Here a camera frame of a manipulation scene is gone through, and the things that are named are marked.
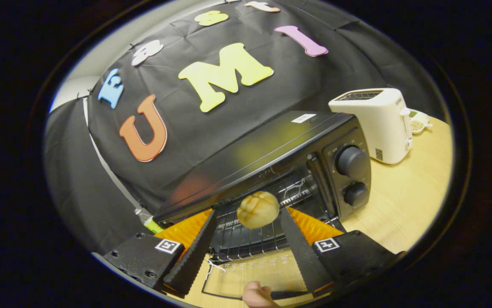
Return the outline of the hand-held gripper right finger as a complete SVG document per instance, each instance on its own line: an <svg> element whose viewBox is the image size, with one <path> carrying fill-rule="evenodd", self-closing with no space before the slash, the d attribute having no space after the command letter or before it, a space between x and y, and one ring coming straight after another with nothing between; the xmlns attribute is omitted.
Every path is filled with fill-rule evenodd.
<svg viewBox="0 0 492 308"><path fill-rule="evenodd" d="M280 223L308 292L343 296L379 277L404 257L361 231L340 232L290 207Z"/></svg>

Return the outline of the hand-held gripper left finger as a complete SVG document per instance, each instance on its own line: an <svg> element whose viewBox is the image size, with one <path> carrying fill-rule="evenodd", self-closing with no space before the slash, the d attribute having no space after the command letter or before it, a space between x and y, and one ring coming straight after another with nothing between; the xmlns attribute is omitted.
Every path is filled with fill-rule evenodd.
<svg viewBox="0 0 492 308"><path fill-rule="evenodd" d="M217 228L207 209L157 235L137 233L103 256L131 279L183 298L189 293Z"/></svg>

